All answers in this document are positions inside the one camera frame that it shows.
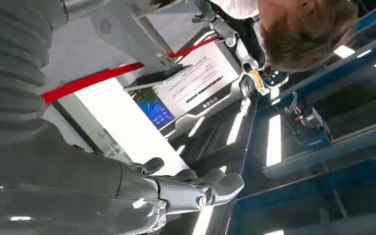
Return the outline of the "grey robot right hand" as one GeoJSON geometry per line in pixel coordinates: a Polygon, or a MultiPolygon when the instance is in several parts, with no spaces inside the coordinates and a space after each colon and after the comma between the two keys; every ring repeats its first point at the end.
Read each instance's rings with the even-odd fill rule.
{"type": "Polygon", "coordinates": [[[35,133],[0,132],[0,235],[136,235],[168,215],[226,204],[242,177],[214,169],[149,176],[79,150],[44,122],[35,133]]]}

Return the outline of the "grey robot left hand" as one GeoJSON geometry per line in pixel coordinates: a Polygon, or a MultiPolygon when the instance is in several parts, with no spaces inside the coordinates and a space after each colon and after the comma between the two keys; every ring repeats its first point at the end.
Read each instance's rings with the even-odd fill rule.
{"type": "Polygon", "coordinates": [[[289,81],[287,72],[266,68],[261,71],[242,72],[239,76],[239,89],[244,99],[259,93],[270,94],[273,99],[280,94],[280,87],[289,81]]]}

